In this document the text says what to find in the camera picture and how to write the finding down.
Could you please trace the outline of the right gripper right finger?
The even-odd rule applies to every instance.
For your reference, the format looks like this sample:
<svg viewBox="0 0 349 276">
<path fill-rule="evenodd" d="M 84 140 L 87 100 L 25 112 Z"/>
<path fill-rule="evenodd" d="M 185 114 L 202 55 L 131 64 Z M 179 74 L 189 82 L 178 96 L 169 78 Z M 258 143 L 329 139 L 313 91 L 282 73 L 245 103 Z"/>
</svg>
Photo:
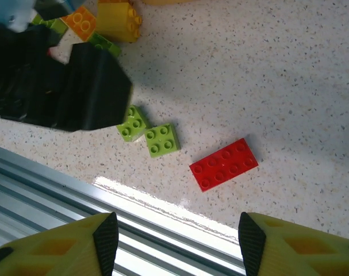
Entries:
<svg viewBox="0 0 349 276">
<path fill-rule="evenodd" d="M 238 233 L 247 275 L 349 275 L 349 239 L 247 212 Z"/>
</svg>

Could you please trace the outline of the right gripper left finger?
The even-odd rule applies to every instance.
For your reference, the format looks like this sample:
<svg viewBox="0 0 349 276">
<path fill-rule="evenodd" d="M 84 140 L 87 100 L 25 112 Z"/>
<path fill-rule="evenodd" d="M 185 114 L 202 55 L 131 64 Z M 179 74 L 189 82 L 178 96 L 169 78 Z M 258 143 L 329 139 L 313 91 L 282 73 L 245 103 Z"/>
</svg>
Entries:
<svg viewBox="0 0 349 276">
<path fill-rule="evenodd" d="M 117 216 L 100 213 L 0 246 L 0 275 L 111 275 Z"/>
</svg>

